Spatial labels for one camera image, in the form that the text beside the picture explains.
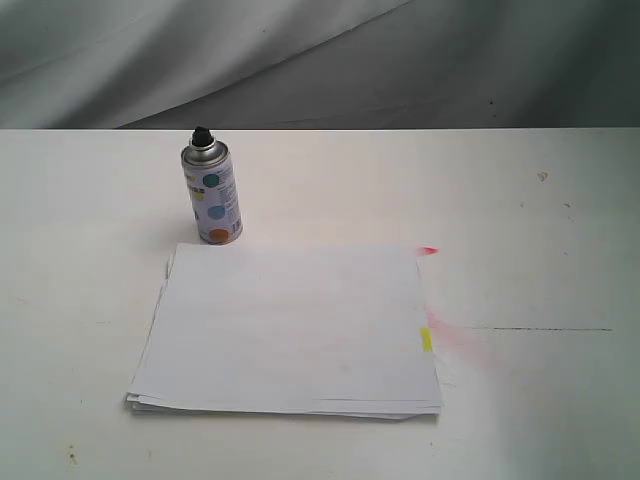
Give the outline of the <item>white dotted spray paint can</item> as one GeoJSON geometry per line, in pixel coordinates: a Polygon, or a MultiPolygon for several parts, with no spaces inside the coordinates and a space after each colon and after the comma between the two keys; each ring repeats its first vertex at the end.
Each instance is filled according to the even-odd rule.
{"type": "Polygon", "coordinates": [[[212,245],[237,239],[243,223],[228,146],[197,127],[181,151],[181,165],[200,238],[212,245]]]}

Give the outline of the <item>white paper stack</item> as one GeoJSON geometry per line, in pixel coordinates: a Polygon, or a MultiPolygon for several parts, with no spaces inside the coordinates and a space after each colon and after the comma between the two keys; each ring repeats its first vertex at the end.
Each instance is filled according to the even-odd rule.
{"type": "Polygon", "coordinates": [[[181,244],[126,399],[195,412],[438,414],[425,327],[412,248],[181,244]]]}

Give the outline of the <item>yellow sticky tab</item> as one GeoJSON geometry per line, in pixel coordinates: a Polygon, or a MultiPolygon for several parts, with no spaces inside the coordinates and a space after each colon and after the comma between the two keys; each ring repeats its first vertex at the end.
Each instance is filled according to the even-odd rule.
{"type": "Polygon", "coordinates": [[[422,328],[421,329],[421,336],[422,336],[422,340],[423,340],[423,349],[425,352],[432,352],[433,351],[433,346],[432,346],[432,336],[431,336],[431,332],[430,329],[428,327],[422,328]]]}

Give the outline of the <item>grey backdrop cloth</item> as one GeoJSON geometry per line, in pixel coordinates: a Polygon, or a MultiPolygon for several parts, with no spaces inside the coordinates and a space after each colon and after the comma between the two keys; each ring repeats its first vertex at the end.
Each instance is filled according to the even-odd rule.
{"type": "Polygon", "coordinates": [[[635,1],[5,1],[13,128],[631,127],[635,1]]]}

